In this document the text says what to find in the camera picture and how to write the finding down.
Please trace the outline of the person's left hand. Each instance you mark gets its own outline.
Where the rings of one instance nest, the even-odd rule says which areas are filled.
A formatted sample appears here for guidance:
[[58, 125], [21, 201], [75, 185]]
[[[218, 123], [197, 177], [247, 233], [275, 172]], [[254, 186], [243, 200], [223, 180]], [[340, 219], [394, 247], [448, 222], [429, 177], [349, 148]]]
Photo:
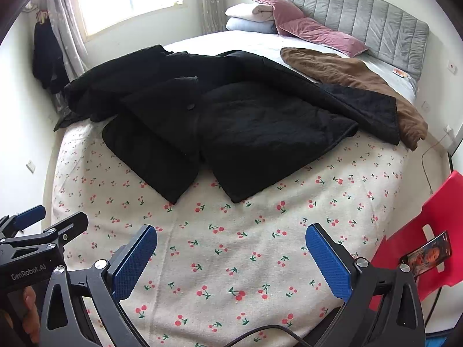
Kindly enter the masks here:
[[[23, 306], [27, 309], [22, 319], [23, 332], [27, 335], [31, 345], [36, 346], [40, 337], [40, 317], [36, 306], [36, 293], [32, 286], [25, 287], [21, 293]], [[1, 346], [25, 346], [14, 328], [10, 316], [10, 306], [5, 296], [1, 296]]]

